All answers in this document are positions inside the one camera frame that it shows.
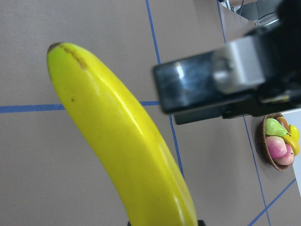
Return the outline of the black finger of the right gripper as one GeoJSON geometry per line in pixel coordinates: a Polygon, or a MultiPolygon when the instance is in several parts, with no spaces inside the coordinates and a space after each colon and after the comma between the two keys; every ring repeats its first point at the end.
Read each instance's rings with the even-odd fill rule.
{"type": "Polygon", "coordinates": [[[224,116],[266,81],[251,36],[157,65],[152,72],[162,111],[178,125],[224,116]]]}

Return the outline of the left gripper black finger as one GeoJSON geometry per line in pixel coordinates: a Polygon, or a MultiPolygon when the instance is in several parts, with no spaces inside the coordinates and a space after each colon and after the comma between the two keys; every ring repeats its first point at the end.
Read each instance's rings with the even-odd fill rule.
{"type": "Polygon", "coordinates": [[[203,220],[198,220],[198,226],[206,226],[203,220]]]}

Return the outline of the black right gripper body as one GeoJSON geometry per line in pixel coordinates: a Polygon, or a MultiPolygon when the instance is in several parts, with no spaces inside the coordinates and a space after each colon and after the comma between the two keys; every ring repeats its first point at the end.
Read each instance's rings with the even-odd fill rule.
{"type": "Polygon", "coordinates": [[[246,33],[255,40],[266,81],[252,89],[251,97],[229,104],[223,118],[254,117],[301,106],[301,2],[283,0],[279,20],[246,33]]]}

